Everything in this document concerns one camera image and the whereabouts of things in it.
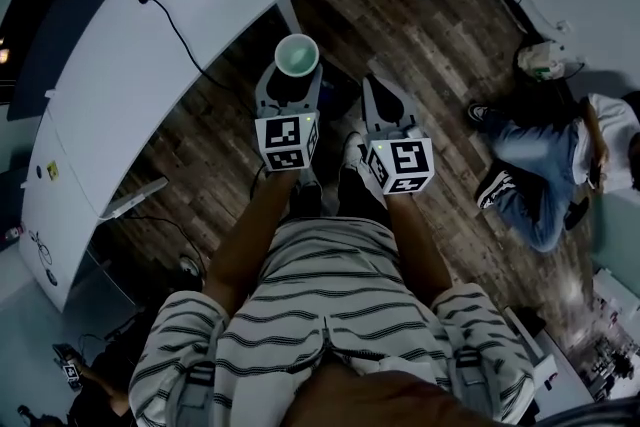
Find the jeans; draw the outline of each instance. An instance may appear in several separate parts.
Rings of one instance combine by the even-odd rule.
[[[340,208],[336,217],[370,219],[391,229],[389,212],[365,187],[357,171],[347,168],[340,170],[338,199]],[[300,192],[294,190],[289,198],[289,215],[281,224],[305,217],[320,217],[321,210],[319,187],[304,187]]]
[[[540,214],[534,220],[517,188],[496,200],[502,219],[513,226],[535,250],[551,251],[562,234],[564,218],[575,191],[573,156],[578,131],[573,123],[562,130],[553,126],[522,128],[498,111],[490,110],[481,129],[496,157],[544,179]]]

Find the wooden floor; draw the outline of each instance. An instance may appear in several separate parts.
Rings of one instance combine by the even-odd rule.
[[[323,54],[361,79],[374,70],[416,99],[436,152],[437,175],[417,201],[452,270],[482,285],[498,306],[540,308],[548,330],[568,352],[591,340],[590,228],[582,223],[547,257],[525,247],[474,192],[491,163],[482,140],[464,122],[471,99],[498,98],[514,87],[512,59],[522,41],[500,0],[292,0],[304,31]],[[286,34],[272,11],[211,67],[252,105],[262,71]],[[331,197],[341,137],[362,129],[359,106],[321,133],[314,166]],[[211,255],[249,200],[261,164],[253,124],[237,99],[199,80],[162,123],[119,194],[165,175],[170,184],[145,201],[140,215],[183,227],[202,255]],[[177,267],[195,253],[177,229],[151,221],[105,223],[99,239],[142,263]]]

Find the sitting person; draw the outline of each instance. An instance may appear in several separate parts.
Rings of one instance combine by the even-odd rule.
[[[140,427],[520,419],[534,395],[524,349],[478,285],[453,286],[411,195],[369,193],[363,147],[347,139],[337,217],[309,217],[312,173],[273,173],[202,293],[169,297],[129,387]]]
[[[509,166],[494,166],[476,195],[480,208],[495,204],[503,220],[541,253],[557,245],[576,185],[589,180],[599,193],[640,189],[640,122],[624,100],[589,95],[581,102],[581,116],[561,130],[522,128],[480,104],[467,112],[498,159],[545,180],[537,219]]]

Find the white cup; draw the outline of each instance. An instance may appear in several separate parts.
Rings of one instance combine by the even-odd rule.
[[[276,47],[276,66],[289,77],[309,75],[316,69],[319,60],[318,45],[304,34],[291,34]]]

